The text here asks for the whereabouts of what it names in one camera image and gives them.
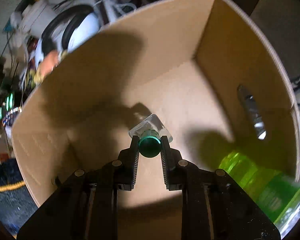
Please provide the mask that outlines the green cap glue bottle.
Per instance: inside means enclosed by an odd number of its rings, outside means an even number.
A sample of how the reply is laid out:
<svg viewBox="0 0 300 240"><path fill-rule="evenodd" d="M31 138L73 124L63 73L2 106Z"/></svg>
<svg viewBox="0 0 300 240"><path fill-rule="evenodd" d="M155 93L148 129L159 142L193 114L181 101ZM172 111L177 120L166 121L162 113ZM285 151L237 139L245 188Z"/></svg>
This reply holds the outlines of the green cap glue bottle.
<svg viewBox="0 0 300 240"><path fill-rule="evenodd" d="M146 158L154 158L161 152L160 139L162 136L166 136L168 142L173 140L171 133L156 114L149 115L128 133L131 138L134 136L139 137L138 151Z"/></svg>

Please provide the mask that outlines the green soda bottle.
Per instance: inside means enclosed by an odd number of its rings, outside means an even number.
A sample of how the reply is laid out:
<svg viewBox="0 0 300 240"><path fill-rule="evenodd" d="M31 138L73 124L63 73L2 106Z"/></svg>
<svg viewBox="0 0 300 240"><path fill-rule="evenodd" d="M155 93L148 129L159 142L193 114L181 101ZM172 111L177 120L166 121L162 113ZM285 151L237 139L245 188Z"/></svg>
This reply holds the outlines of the green soda bottle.
<svg viewBox="0 0 300 240"><path fill-rule="evenodd" d="M250 158L231 152L219 165L283 231L300 205L300 183L281 171L264 168Z"/></svg>

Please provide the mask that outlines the cardboard box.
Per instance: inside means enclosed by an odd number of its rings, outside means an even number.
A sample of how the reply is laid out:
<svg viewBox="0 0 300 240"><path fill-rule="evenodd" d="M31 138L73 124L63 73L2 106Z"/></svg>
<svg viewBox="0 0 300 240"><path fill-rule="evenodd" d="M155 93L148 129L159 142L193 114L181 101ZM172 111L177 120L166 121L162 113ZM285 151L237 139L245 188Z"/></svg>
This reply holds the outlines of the cardboard box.
<svg viewBox="0 0 300 240"><path fill-rule="evenodd" d="M262 31L231 0L162 0L106 26L26 100L12 141L36 205L54 179L116 159L150 114L203 169L230 144L300 179L298 106Z"/></svg>

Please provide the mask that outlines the white headphones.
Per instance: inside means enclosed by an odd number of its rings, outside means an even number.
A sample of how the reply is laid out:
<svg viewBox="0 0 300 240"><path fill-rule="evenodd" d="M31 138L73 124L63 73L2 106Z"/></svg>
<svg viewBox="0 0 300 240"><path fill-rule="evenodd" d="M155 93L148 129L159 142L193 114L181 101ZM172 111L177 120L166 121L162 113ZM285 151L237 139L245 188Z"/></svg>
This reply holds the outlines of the white headphones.
<svg viewBox="0 0 300 240"><path fill-rule="evenodd" d="M93 7L79 4L58 14L44 29L34 55L38 67L50 52L71 53L100 30L100 23Z"/></svg>

